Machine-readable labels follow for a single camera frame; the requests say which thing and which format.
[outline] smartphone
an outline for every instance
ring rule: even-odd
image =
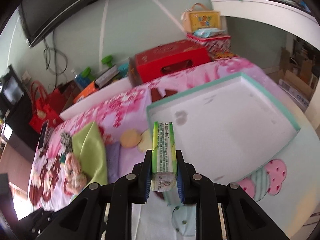
[[[41,127],[39,143],[38,143],[38,149],[40,151],[42,151],[45,147],[48,128],[49,128],[49,120],[45,121]]]

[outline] green packaged box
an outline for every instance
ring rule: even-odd
[[[155,122],[152,140],[153,191],[169,191],[176,184],[177,159],[172,122]]]

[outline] red box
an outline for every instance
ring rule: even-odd
[[[218,35],[210,38],[200,38],[187,33],[187,40],[205,46],[213,54],[230,52],[230,35]]]
[[[160,45],[135,55],[136,69],[144,83],[210,61],[204,46],[187,40]]]

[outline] purple cloth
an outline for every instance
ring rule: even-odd
[[[120,142],[106,145],[107,166],[108,166],[108,184],[114,183],[119,179],[119,153]]]

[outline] green cloth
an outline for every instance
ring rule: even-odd
[[[106,148],[96,122],[91,122],[72,137],[73,153],[80,161],[81,170],[100,185],[108,183]]]

